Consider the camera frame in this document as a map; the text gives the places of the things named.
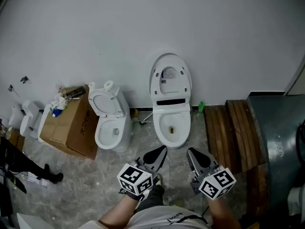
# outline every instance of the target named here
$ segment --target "person's left arm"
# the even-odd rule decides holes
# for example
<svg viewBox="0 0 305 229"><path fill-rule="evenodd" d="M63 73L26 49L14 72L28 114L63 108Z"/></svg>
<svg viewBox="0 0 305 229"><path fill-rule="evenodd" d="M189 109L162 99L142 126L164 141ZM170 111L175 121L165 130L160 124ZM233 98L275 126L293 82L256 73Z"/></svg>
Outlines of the person's left arm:
<svg viewBox="0 0 305 229"><path fill-rule="evenodd" d="M124 195L117 205L99 219L99 223L109 229L126 227L138 203L139 201Z"/></svg>

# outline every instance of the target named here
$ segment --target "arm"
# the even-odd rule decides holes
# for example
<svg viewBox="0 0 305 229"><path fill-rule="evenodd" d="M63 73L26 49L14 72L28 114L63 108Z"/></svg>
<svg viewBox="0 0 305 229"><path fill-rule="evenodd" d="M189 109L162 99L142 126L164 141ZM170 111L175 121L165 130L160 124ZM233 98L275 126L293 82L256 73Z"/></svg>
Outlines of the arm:
<svg viewBox="0 0 305 229"><path fill-rule="evenodd" d="M214 201L208 198L208 203L215 229L241 229L238 220L233 216L221 198Z"/></svg>
<svg viewBox="0 0 305 229"><path fill-rule="evenodd" d="M117 205L99 219L99 223L110 229L126 227L138 203L124 195Z"/></svg>

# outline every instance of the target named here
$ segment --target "label on toilet lid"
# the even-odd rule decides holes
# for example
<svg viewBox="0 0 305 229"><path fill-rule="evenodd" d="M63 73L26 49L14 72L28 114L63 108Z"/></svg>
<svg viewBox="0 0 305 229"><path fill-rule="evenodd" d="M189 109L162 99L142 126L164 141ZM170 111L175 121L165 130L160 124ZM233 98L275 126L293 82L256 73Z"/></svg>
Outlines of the label on toilet lid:
<svg viewBox="0 0 305 229"><path fill-rule="evenodd" d="M176 78L176 70L174 68L164 69L162 71L161 78L163 78L163 79L174 79L174 78Z"/></svg>

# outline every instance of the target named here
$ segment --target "white cube with black pattern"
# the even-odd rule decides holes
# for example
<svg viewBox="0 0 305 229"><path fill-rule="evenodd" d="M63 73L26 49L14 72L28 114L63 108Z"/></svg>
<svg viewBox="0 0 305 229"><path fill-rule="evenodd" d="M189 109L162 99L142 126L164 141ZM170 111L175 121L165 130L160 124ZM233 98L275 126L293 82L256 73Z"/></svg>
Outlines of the white cube with black pattern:
<svg viewBox="0 0 305 229"><path fill-rule="evenodd" d="M236 182L229 168L222 169L203 179L199 190L212 200L225 195Z"/></svg>
<svg viewBox="0 0 305 229"><path fill-rule="evenodd" d="M137 196L153 186L151 173L129 164L124 165L117 178L122 188Z"/></svg>

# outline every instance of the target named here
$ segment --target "wall-mounted fixture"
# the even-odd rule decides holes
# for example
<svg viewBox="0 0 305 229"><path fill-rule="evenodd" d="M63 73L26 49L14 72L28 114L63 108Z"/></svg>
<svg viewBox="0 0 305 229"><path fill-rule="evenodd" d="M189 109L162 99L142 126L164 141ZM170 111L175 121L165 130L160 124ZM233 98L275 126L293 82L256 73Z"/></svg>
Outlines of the wall-mounted fixture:
<svg viewBox="0 0 305 229"><path fill-rule="evenodd" d="M13 86L10 85L10 87L8 88L8 90L9 90L10 92L12 92L12 91L13 91Z"/></svg>
<svg viewBox="0 0 305 229"><path fill-rule="evenodd" d="M25 84L28 80L29 80L28 77L24 76L24 77L21 78L20 81L23 82L23 84Z"/></svg>

